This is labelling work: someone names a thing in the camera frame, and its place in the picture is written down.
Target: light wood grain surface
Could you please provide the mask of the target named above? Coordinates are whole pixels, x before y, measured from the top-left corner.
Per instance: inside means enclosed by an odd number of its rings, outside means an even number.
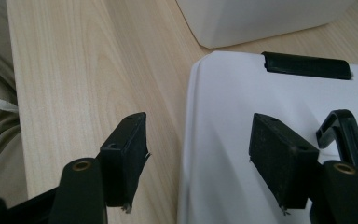
[[[175,0],[10,0],[29,196],[63,166],[94,157],[125,116],[147,113],[152,153],[133,211],[110,223],[175,223],[186,107],[197,44]],[[358,1],[336,21],[220,50],[275,51],[358,63]]]

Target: metal pin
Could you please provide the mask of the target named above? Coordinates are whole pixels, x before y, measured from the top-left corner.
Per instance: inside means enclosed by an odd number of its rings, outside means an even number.
[[[74,171],[84,171],[91,167],[91,162],[89,161],[79,161],[74,166],[72,166],[72,169]]]

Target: white tray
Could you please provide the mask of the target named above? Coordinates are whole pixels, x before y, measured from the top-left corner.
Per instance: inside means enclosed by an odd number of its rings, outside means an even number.
[[[327,115],[349,109],[358,123],[358,65],[352,80],[268,73],[264,56],[216,51],[194,64],[188,84],[179,224],[310,223],[306,210],[284,216],[249,162],[253,114],[280,119],[318,147]],[[333,142],[320,162],[339,160]]]

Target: white plastic object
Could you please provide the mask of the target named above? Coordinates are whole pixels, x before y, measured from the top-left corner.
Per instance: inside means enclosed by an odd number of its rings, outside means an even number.
[[[209,49],[326,24],[354,0],[176,0],[198,42]]]
[[[284,216],[249,162],[254,113],[279,119],[315,147],[332,110],[358,124],[358,65],[352,80],[269,73],[260,54],[215,51],[192,68],[187,90],[178,224],[308,224],[305,210]],[[339,160],[333,142],[319,162]]]

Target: white container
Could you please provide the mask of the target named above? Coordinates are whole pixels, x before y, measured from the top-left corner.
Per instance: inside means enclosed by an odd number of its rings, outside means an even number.
[[[199,43],[209,49],[326,24],[354,0],[177,0]]]

